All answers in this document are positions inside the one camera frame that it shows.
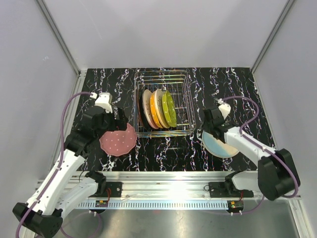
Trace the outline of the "dark brown round plate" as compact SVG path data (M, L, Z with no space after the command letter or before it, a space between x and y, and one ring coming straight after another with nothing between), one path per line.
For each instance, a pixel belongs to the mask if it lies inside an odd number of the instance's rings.
M143 89L138 90L138 96L137 96L137 104L138 104L138 112L139 112L139 120L145 130L149 129L149 124L147 121L147 118L144 114L144 109L143 109Z

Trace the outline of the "cream beige floral plate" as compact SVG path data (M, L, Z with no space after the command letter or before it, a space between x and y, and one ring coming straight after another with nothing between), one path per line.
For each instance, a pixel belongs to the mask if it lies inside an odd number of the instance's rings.
M205 131L202 133L202 143L208 152L219 158L227 159L239 153L236 148L223 143L219 139L215 139L211 134Z

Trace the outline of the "orange dotted scalloped plate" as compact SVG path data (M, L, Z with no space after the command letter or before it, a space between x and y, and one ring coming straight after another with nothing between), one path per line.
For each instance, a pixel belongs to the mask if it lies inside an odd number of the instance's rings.
M154 120L155 125L158 128L163 128L163 126L161 125L161 123L160 123L160 121L158 119L157 113L156 113L155 101L154 101L154 93L150 97L150 109L151 109L151 115L152 115L152 118Z

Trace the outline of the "cream pink floral plate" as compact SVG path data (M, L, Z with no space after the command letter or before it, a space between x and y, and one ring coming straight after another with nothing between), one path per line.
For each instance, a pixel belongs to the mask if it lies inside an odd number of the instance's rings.
M152 95L151 91L145 88L144 92L142 93L143 110L144 110L144 114L148 124L151 126L151 128L157 129L158 127L155 124L151 114L151 105L150 105L151 95Z

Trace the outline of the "cream orange floral plate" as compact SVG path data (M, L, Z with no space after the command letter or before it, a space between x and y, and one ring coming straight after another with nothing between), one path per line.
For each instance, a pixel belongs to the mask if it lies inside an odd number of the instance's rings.
M154 92L154 103L155 103L155 109L157 113L158 120L163 128L170 128L169 124L167 123L164 115L164 110L162 107L162 96L163 91L161 89L157 89Z

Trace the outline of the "green dotted scalloped plate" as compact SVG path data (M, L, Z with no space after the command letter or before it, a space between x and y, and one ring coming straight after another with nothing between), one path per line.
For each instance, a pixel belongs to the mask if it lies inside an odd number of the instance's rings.
M177 126L176 110L174 100L169 91L165 91L162 96L162 108L167 124L170 127Z

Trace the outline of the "metal wire dish rack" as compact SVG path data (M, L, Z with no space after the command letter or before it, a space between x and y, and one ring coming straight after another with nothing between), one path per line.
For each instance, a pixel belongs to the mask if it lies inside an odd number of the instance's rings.
M134 127L139 137L170 137L185 136L191 134L196 127L193 97L189 84L188 73L184 70L151 70L140 71L135 73L134 77ZM177 126L170 128L149 129L145 130L139 120L137 96L138 90L147 88L151 93L157 89L169 91L173 97Z

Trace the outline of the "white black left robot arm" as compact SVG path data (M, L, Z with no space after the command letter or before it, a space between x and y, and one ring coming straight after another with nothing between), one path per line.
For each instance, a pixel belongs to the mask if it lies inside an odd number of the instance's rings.
M99 106L88 108L82 121L62 138L60 156L41 186L27 200L18 202L12 212L25 227L43 238L52 238L60 230L63 220L89 196L101 197L109 188L106 176L90 171L80 183L64 194L63 191L74 172L85 162L99 139L108 131L127 129L128 118L124 110L117 109L118 118Z

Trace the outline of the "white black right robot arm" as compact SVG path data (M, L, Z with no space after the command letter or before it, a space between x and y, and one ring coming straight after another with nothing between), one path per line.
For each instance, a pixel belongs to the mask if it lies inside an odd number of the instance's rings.
M225 193L235 197L244 190L258 191L271 201L280 197L295 197L301 182L291 153L259 142L241 127L226 121L224 114L219 106L204 110L203 130L223 144L237 149L258 169L254 173L237 171L226 176L223 185Z

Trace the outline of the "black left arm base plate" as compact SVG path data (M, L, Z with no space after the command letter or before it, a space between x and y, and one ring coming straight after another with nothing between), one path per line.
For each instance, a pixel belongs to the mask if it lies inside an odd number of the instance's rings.
M106 182L106 189L101 193L100 197L107 197L109 192L110 197L120 198L122 194L123 183L120 181L108 181Z

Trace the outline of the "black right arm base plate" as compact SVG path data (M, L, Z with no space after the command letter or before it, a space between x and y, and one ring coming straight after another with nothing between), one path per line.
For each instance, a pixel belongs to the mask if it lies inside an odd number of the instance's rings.
M250 190L238 190L229 182L209 182L208 191L211 198L252 198Z

